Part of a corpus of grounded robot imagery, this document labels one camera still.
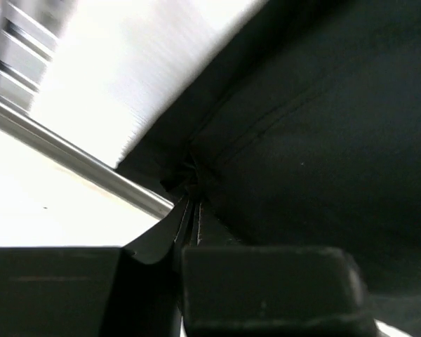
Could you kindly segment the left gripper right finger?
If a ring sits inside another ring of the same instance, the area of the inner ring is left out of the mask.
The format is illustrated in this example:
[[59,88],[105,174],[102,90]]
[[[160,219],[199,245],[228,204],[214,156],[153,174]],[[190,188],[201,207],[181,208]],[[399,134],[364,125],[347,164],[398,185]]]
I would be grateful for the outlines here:
[[[352,257],[321,246],[231,246],[200,206],[182,252],[188,336],[377,336]],[[212,245],[213,239],[220,240]]]

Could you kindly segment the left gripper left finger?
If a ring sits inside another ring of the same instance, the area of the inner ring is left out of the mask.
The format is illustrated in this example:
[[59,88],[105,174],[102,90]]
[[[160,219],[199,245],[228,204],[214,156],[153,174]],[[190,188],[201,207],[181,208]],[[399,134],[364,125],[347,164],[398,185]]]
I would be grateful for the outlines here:
[[124,247],[0,248],[0,336],[179,336],[180,201]]

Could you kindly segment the black trousers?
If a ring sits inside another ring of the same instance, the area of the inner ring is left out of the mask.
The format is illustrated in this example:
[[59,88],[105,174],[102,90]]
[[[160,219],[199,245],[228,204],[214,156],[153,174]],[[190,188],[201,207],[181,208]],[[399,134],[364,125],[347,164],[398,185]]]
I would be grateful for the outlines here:
[[268,1],[117,171],[226,238],[348,251],[421,336],[421,1]]

